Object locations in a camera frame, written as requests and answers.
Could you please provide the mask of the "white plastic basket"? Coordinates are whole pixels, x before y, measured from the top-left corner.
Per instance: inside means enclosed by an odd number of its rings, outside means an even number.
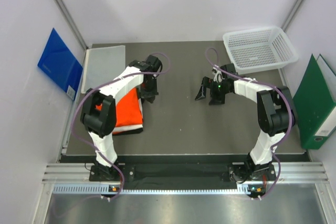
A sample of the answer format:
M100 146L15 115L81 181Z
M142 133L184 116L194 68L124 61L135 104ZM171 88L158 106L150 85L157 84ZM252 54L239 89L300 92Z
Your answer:
M223 43L239 74L281 69L299 59L290 39L277 26L228 32Z

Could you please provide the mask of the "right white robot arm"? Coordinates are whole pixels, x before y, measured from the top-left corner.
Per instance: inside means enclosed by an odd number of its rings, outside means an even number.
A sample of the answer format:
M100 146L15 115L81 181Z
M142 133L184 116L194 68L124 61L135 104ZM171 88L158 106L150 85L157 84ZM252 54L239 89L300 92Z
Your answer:
M229 93L246 97L257 104L260 133L254 148L247 154L242 169L231 171L232 179L243 183L256 180L270 170L279 142L296 123L296 112L292 107L292 96L287 87L274 90L258 84L251 78L224 78L219 80L204 77L195 100L206 98L210 91L209 105L222 105Z

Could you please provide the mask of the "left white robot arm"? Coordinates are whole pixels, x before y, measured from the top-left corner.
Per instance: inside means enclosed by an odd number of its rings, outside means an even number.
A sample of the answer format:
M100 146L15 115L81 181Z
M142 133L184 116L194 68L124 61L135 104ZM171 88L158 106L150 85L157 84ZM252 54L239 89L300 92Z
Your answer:
M96 151L96 160L91 168L93 181L112 181L121 177L115 163L117 154L113 144L113 130L117 124L117 105L132 90L135 103L153 103L159 94L157 76L163 68L154 55L145 61L132 61L112 83L98 89L89 89L82 100L80 121L89 133Z

